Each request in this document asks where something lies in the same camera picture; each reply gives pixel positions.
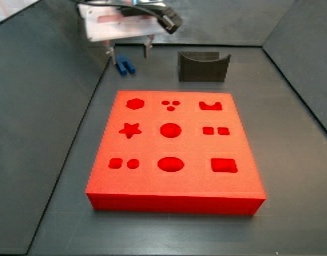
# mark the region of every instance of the black object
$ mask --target black object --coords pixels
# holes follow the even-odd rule
[[[106,60],[70,1],[0,24],[0,254],[28,251]]]
[[[161,19],[158,19],[161,26],[166,29],[166,31],[170,34],[175,33],[183,21],[181,16],[178,15],[178,13],[174,11],[171,7],[159,6],[154,4],[153,5],[141,4],[141,5],[137,5],[137,7],[141,7],[143,10],[147,9],[153,11],[161,17]],[[134,9],[133,6],[122,7],[121,10],[125,16],[147,15],[147,13],[143,10]]]
[[[296,1],[264,49],[327,130],[327,0]]]
[[[179,81],[224,82],[230,59],[220,59],[220,52],[179,52]]]

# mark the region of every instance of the circular hole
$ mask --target circular hole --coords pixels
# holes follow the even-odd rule
[[[110,169],[121,169],[123,165],[123,159],[122,158],[113,158],[109,163]]]
[[[161,127],[161,134],[167,138],[177,138],[182,133],[179,125],[167,123]]]
[[[177,157],[165,157],[158,161],[158,167],[165,172],[178,172],[183,169],[185,163]]]
[[[131,159],[127,162],[129,169],[137,169],[139,167],[139,161],[138,159]]]

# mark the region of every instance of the small round hole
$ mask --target small round hole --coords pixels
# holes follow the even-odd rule
[[[129,169],[137,169],[139,167],[139,161],[138,159],[131,159],[127,162]]]

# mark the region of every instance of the star-shaped hole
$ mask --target star-shaped hole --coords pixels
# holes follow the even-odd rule
[[[131,139],[135,134],[142,133],[142,131],[139,130],[139,124],[125,123],[125,129],[122,129],[119,133],[125,134],[126,137]]]

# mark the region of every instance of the rectangular hole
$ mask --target rectangular hole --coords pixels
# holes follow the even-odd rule
[[[212,170],[214,172],[230,172],[237,173],[238,168],[234,159],[229,158],[213,158],[212,159]]]

